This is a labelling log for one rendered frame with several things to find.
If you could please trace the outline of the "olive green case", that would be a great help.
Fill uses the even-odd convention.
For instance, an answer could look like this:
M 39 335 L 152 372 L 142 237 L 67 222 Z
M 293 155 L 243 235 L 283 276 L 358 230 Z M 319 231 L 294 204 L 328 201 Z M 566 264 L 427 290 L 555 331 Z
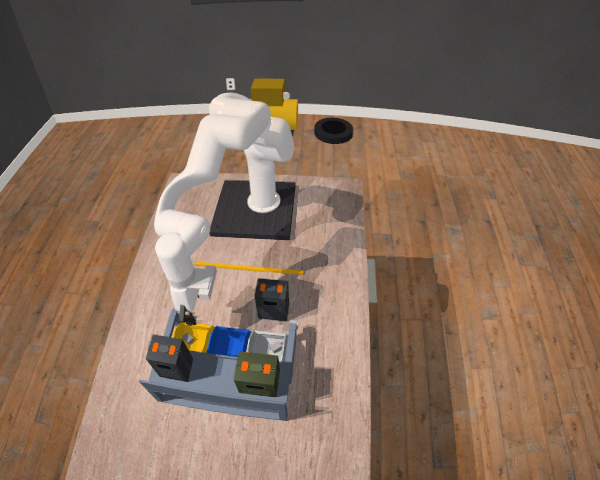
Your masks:
M 276 397 L 279 374 L 277 355 L 238 352 L 234 382 L 239 393 Z

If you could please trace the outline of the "dark grey case with orange latches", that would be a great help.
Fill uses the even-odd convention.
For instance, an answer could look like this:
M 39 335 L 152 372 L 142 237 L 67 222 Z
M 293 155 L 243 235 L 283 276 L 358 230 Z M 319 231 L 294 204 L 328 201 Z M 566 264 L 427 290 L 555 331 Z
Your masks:
M 189 380 L 193 357 L 183 339 L 153 334 L 146 360 L 159 377 Z

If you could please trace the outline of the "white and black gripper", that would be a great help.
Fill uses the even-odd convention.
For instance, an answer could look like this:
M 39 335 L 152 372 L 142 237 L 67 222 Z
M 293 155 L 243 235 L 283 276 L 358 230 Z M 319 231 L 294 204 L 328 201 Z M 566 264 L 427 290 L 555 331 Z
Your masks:
M 180 311 L 179 322 L 185 322 L 187 325 L 192 326 L 197 325 L 192 312 L 195 308 L 197 298 L 199 298 L 199 289 L 187 287 L 175 288 L 170 285 L 170 291 L 176 310 Z M 185 315 L 185 312 L 189 312 L 189 315 Z

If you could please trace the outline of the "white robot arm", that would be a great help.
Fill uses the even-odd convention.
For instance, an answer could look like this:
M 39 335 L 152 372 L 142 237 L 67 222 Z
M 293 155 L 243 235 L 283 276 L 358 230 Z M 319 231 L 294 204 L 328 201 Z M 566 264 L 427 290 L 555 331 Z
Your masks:
M 190 256 L 208 238 L 210 223 L 202 216 L 174 210 L 178 199 L 188 189 L 218 177 L 227 148 L 244 150 L 251 191 L 248 206 L 255 212 L 271 212 L 280 204 L 273 161 L 287 162 L 294 154 L 288 122 L 271 117 L 266 103 L 223 93 L 212 100 L 209 114 L 199 124 L 185 170 L 162 193 L 154 224 L 160 237 L 155 250 L 169 284 L 199 289 L 200 300 L 210 300 L 217 270 L 215 265 L 194 268 Z

